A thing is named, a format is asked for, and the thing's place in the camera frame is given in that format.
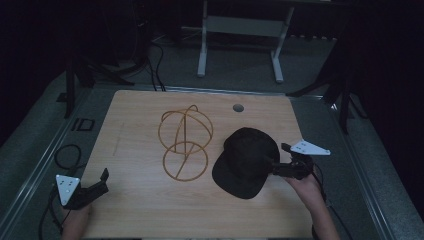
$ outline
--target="table surface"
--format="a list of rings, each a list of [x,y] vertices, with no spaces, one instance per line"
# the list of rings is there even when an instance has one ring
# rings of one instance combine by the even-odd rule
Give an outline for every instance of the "table surface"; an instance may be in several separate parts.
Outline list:
[[[244,110],[234,111],[235,104]],[[172,145],[182,115],[172,114],[162,124],[161,119],[165,112],[192,105],[200,112],[192,116],[206,127],[188,117],[185,140],[204,145],[209,139],[205,129],[213,127],[205,147],[208,163],[199,178],[177,181],[164,170],[167,149],[159,133],[165,145]],[[302,139],[290,100],[284,96],[118,91],[82,178],[87,187],[99,181],[104,168],[110,173],[109,192],[95,201],[85,237],[310,237],[309,212],[281,177],[270,175],[261,192],[249,200],[228,194],[213,181],[212,168],[225,139],[241,127],[262,130],[278,145]],[[198,159],[187,161],[180,177],[196,176],[204,168],[206,155],[198,153]],[[281,162],[290,161],[286,152],[280,153]],[[171,174],[176,171],[171,163],[183,156],[166,154]]]

